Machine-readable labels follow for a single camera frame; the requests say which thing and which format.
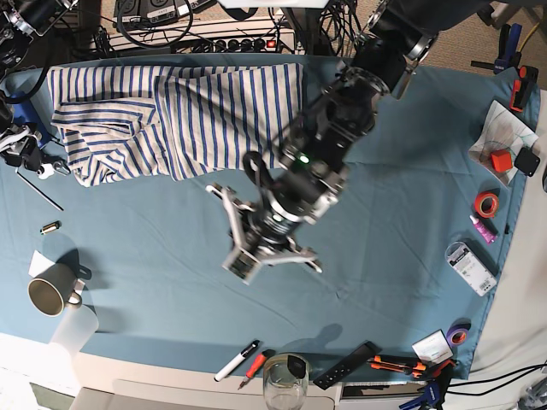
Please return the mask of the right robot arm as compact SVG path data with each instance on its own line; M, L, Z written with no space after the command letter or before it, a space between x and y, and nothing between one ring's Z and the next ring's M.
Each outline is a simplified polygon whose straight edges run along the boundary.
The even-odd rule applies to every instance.
M1 2L1 77L26 56L36 36L48 38L48 51L37 83L27 93L8 96L1 93L1 158L11 167L38 173L43 164L42 133L35 123L17 125L13 107L27 103L37 94L50 71L54 25L78 3L76 1Z

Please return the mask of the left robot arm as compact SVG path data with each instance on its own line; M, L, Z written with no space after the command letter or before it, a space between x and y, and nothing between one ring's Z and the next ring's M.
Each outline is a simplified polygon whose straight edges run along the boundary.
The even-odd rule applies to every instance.
M211 184L222 201L232 236L223 267L243 280L265 266L305 264L321 269L316 253L294 237L314 224L344 190L344 157L375 124L375 104L400 97L438 35L466 20L480 1L382 1L354 42L355 54L335 81L291 124L279 148L281 175L273 177L262 155L244 155L244 172L256 186L255 202L242 202L229 187Z

